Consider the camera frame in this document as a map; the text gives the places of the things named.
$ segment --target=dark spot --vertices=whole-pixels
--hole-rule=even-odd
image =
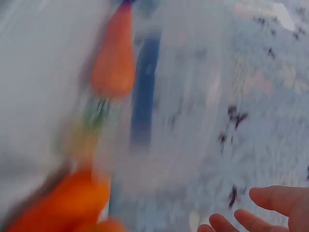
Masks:
[[[293,32],[293,36],[294,36],[294,38],[295,38],[296,40],[299,40],[299,35],[298,35],[298,33]]]
[[[261,24],[262,27],[265,25],[265,22],[266,22],[266,20],[264,18],[261,18],[261,17],[257,18],[257,23]]]
[[[270,33],[271,33],[272,36],[276,36],[277,35],[277,33],[276,33],[276,31],[274,29],[271,29]]]
[[[231,209],[235,203],[237,197],[237,188],[235,185],[233,185],[232,187],[232,191],[230,193],[230,195],[228,196],[228,198],[230,199],[230,203],[228,204],[228,208]]]
[[[272,59],[275,59],[275,58],[276,58],[276,55],[275,55],[275,53],[273,52],[273,50],[272,50],[271,47],[268,49],[267,55],[270,56],[270,57],[272,57]]]
[[[274,23],[278,23],[278,18],[277,17],[272,17],[271,21],[273,21]]]
[[[301,27],[298,28],[298,33],[301,33],[303,35],[306,34],[306,32]]]
[[[170,130],[173,131],[178,120],[178,115],[173,114],[169,117]]]
[[[219,135],[219,140],[220,140],[220,144],[224,144],[226,141],[226,134],[221,132]]]
[[[194,53],[194,57],[197,60],[204,60],[204,59],[206,59],[206,56],[207,56],[207,49],[206,48],[199,49],[199,50],[195,51],[195,53]]]
[[[304,16],[305,12],[306,12],[305,7],[299,7],[299,8],[296,9],[296,13],[301,15],[301,16]]]
[[[237,115],[235,129],[239,126],[239,124],[248,117],[248,113],[244,113],[241,115]]]
[[[235,115],[237,111],[237,107],[235,105],[229,105],[227,109],[228,115]]]

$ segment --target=carrot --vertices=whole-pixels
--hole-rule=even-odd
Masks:
[[[102,49],[94,64],[92,89],[101,98],[122,98],[134,85],[131,3],[124,1],[107,24]]]
[[[7,232],[71,232],[81,221],[96,223],[110,196],[109,179],[100,181],[92,179],[90,170],[68,175]]]
[[[82,225],[73,232],[127,232],[122,222],[109,218],[107,221],[101,222],[100,224],[85,224]]]

